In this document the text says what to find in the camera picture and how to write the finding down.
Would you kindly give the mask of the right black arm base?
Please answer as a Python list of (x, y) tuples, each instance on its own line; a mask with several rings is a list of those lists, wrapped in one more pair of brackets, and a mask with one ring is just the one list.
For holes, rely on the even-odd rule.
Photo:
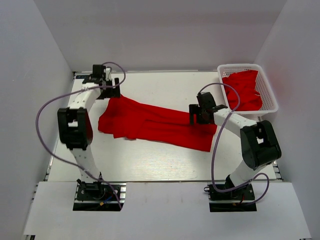
[(211, 213), (256, 212), (255, 194), (252, 185), (247, 185), (230, 192), (218, 192), (212, 184), (204, 187), (208, 194), (209, 210)]

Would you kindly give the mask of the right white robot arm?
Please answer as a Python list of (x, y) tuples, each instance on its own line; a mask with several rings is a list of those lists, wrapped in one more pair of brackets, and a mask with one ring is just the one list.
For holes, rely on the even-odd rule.
[[(217, 105), (209, 92), (199, 92), (196, 98), (198, 103), (188, 106), (189, 123), (215, 124), (220, 127), (211, 160), (212, 186), (215, 191), (226, 193), (229, 198), (236, 200), (243, 195), (245, 186), (263, 175), (260, 172), (262, 169), (282, 156), (274, 128), (268, 120), (251, 120), (236, 114), (223, 104)], [(215, 185), (214, 166), (218, 142), (224, 129), (240, 138), (242, 161), (226, 177), (224, 188), (219, 189)]]

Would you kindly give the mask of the red t shirt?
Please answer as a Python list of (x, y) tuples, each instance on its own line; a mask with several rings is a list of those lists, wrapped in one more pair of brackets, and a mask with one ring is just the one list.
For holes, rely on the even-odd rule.
[(97, 129), (115, 139), (162, 142), (209, 152), (217, 126), (190, 124), (187, 112), (140, 103), (122, 95), (108, 101)]

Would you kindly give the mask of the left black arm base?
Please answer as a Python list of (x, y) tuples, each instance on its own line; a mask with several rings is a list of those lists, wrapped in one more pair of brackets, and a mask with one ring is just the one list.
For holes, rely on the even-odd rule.
[(107, 185), (77, 180), (72, 210), (74, 212), (119, 212), (126, 197), (125, 183)]

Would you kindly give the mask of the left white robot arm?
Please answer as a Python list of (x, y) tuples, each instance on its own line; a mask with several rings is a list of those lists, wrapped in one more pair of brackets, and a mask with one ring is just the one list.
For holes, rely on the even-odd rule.
[(105, 63), (94, 64), (92, 73), (83, 80), (73, 102), (57, 111), (60, 141), (74, 156), (80, 168), (80, 179), (86, 183), (102, 179), (91, 150), (94, 132), (89, 112), (96, 100), (121, 96), (120, 80), (113, 79), (111, 72), (112, 68)]

